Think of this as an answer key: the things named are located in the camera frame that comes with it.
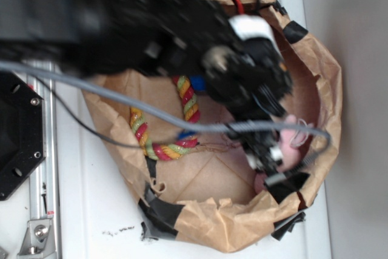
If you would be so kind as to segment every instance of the brown paper bag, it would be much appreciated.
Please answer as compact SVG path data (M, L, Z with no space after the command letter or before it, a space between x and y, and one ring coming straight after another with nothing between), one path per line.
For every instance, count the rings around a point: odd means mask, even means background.
M233 10L230 0L218 0ZM246 9L255 0L242 0ZM332 135L332 146L312 163L310 178L299 193L280 204L267 191L256 195L255 172L239 145L224 135L201 135L200 145L178 160L156 164L143 152L106 144L128 188L144 212L145 221L156 220L157 232L171 238L210 246L222 252L243 249L274 231L274 223L309 207L338 154L341 134L341 69L327 49L284 14L276 0L261 0L260 14L273 27L279 49L294 82L293 94L284 100L289 113L314 123ZM146 78L134 71L102 76L98 84L138 98L182 118L178 93L169 78ZM85 93L97 130L122 143L137 144L130 127L130 110ZM230 121L225 108L207 96L199 97L201 123ZM146 116L153 141L173 140L179 129ZM315 138L307 145L319 149Z

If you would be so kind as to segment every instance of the multicolored rope toy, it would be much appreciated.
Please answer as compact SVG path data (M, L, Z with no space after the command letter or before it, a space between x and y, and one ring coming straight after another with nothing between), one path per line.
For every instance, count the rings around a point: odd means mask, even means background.
M172 78L182 100L183 114L185 121L197 123L201 113L198 108L197 97L190 80L186 76L176 76ZM197 145L197 138L189 136L187 139L179 140L173 144L163 145L153 143L147 132L148 125L142 110L135 107L130 108L129 125L144 154L154 160L169 161L190 152L191 148Z

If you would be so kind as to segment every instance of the pink plush toy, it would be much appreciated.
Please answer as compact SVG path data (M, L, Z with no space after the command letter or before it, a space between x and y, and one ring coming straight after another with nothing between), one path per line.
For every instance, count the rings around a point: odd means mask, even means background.
M287 116L284 122L288 124L296 124L298 122L306 124L303 119L297 119L295 115ZM297 132L296 130L280 131L279 148L283 155L283 163L277 168L279 172L290 170L300 162L301 153L299 147L306 142L307 138L308 134ZM262 190L266 189L264 186L264 180L266 178L267 175L264 173L256 175L254 182L256 193L260 193Z

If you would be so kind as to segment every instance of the mounting plate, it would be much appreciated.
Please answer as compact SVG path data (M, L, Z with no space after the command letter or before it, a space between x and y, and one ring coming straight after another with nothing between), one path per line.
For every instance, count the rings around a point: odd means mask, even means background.
M44 159L43 99L12 73L0 73L0 201Z

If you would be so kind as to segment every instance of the rope toy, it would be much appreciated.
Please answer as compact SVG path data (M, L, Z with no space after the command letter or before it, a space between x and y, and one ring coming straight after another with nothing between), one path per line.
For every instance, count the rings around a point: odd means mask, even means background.
M172 78L179 92L179 97L182 101L183 114L185 121L197 123L201 113L198 108L197 96L186 76L176 76ZM188 138L178 140L173 144L156 144L153 143L147 132L148 125L142 110L136 107L130 108L129 125L136 139L139 141L140 147L143 149L144 155L153 160L170 161L178 159L190 152L191 148L197 145L196 136L190 135Z

